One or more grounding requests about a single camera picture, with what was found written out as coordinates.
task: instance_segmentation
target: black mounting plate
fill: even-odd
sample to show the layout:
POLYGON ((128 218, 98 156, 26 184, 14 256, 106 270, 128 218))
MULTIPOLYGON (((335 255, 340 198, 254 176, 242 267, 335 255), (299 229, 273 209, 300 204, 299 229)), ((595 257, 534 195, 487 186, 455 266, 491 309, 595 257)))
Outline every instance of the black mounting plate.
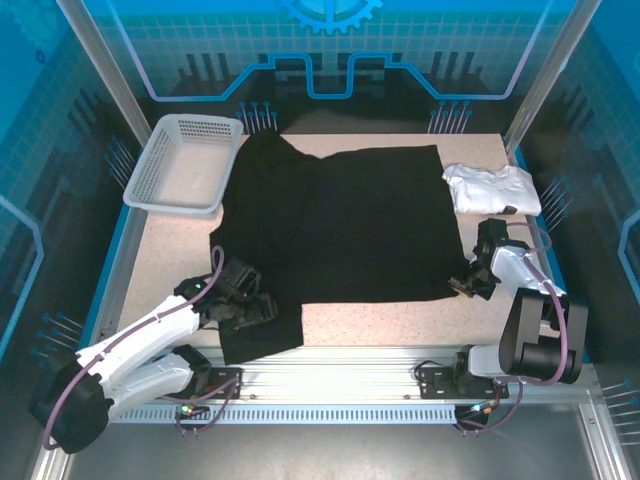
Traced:
POLYGON ((491 400, 496 398, 496 389, 501 399, 509 398, 509 388, 497 387, 489 378, 473 377, 472 388, 461 392, 453 381, 453 367, 420 367, 416 375, 422 400, 491 400))
MULTIPOLYGON (((231 368, 231 367, 211 367, 211 370, 209 371, 209 380, 207 381, 207 384, 204 390, 198 393, 198 396, 201 397, 202 395, 207 394, 208 392, 219 387, 226 381, 230 380, 231 377, 234 375, 238 376, 238 384, 236 386, 236 391, 231 396, 231 399, 232 400, 239 399, 240 390, 242 389, 242 369, 231 368)), ((211 397, 211 400, 225 400, 232 388, 233 388, 233 385, 229 385, 224 390, 220 391, 219 393, 216 393, 213 397, 211 397)), ((175 398, 184 398, 185 403, 189 403, 189 396, 185 394, 176 393, 176 394, 172 394, 171 396, 175 398)))

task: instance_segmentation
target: gear logo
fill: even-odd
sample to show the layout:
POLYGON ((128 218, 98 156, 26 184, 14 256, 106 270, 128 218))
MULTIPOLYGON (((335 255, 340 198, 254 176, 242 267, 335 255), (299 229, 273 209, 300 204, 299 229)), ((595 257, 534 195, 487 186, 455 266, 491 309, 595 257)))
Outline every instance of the gear logo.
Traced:
POLYGON ((58 31, 55 0, 0 0, 0 6, 0 11, 10 13, 36 47, 43 47, 55 38, 58 31))
POLYGON ((373 17, 371 11, 381 7, 380 0, 280 0, 290 19, 300 27, 311 27, 313 33, 324 30, 332 35, 336 30, 347 33, 349 27, 359 28, 360 21, 373 17))

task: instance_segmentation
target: glass wall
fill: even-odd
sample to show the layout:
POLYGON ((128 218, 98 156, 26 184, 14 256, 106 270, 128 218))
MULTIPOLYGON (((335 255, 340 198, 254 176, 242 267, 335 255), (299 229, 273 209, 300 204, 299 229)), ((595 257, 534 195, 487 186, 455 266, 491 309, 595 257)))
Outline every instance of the glass wall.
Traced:
POLYGON ((139 148, 55 2, 0 15, 0 478, 22 478, 42 430, 40 362, 75 350, 139 148))
POLYGON ((630 378, 633 389, 640 383, 639 22, 637 2, 603 0, 521 146, 546 192, 544 217, 567 288, 590 305, 587 347, 601 383, 630 378))
POLYGON ((477 133, 506 131, 574 3, 87 5, 152 124, 204 112, 249 133, 270 119, 296 133, 477 133))

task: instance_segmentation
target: blue printed graphic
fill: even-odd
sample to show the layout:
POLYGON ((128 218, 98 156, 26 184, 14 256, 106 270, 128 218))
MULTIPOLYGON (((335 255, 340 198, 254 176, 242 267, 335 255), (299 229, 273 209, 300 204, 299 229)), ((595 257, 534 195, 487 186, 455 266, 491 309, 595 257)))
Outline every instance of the blue printed graphic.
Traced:
POLYGON ((638 98, 640 98, 638 79, 640 36, 636 32, 639 19, 640 2, 637 0, 605 0, 598 7, 591 22, 607 45, 609 55, 638 98))
POLYGON ((58 7, 54 0, 4 0, 0 12, 9 12, 20 30, 40 47, 56 38, 58 7))
MULTIPOLYGON (((365 0, 337 0, 347 8, 364 5, 365 0)), ((100 17, 109 15, 105 0, 85 0, 83 2, 91 15, 100 17)), ((232 2, 212 2, 211 0, 189 0, 176 2, 175 0, 114 0, 124 16, 140 17, 147 15, 208 15, 208 14, 242 14, 242 13, 273 13, 281 10, 280 0, 234 0, 232 2)), ((305 0, 307 5, 316 11, 324 9, 323 0, 305 0)), ((529 13, 539 12, 541 0, 383 0, 384 9, 396 12, 480 12, 480 13, 529 13)), ((555 0, 554 13, 567 13, 575 5, 575 0, 555 0)))
POLYGON ((627 242, 629 241, 629 232, 631 228, 640 222, 640 209, 629 215, 629 217, 622 224, 622 231, 620 232, 620 244, 618 245, 618 257, 624 273, 627 275, 631 289, 636 296, 636 300, 640 305, 640 284, 638 283, 638 275, 633 271, 629 257, 627 256, 627 242))
POLYGON ((9 346, 9 340, 13 336, 13 332, 16 329, 16 325, 18 324, 18 319, 20 318, 20 314, 22 313, 22 309, 24 308, 24 304, 31 293, 31 288, 33 287, 33 282, 36 280, 36 276, 38 275, 38 271, 40 270, 40 266, 42 265, 42 261, 44 260, 44 247, 42 245, 42 235, 40 235, 40 228, 38 224, 26 213, 17 208, 13 203, 11 203, 4 195, 0 195, 0 206, 7 209, 11 215, 16 217, 20 223, 22 223, 25 227, 31 230, 31 235, 33 236, 33 243, 36 248, 36 258, 33 260, 33 264, 29 269, 29 275, 24 282, 22 287, 22 291, 18 296, 18 300, 16 301, 15 306, 13 307, 13 311, 9 316, 9 322, 2 334, 2 338, 0 338, 0 362, 4 357, 5 352, 7 351, 7 346, 9 346))
POLYGON ((96 22, 134 90, 158 102, 223 102, 268 71, 279 86, 303 77, 312 99, 344 100, 373 64, 375 78, 402 70, 437 100, 499 101, 526 90, 565 19, 550 17, 553 0, 526 15, 388 13, 388 3, 378 12, 381 2, 363 0, 281 5, 281 15, 121 17, 109 4, 111 18, 96 22))
POLYGON ((327 35, 360 28, 362 20, 373 18, 372 10, 382 6, 380 0, 280 0, 280 4, 300 27, 309 26, 313 33, 324 30, 327 35))

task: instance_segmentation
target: floor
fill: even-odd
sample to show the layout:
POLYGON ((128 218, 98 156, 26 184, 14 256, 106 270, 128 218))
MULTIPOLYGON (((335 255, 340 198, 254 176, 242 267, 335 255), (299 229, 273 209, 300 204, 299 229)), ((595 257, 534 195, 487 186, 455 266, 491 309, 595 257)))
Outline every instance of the floor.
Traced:
POLYGON ((522 407, 498 433, 450 425, 112 425, 68 480, 547 480, 597 478, 573 407, 522 407))

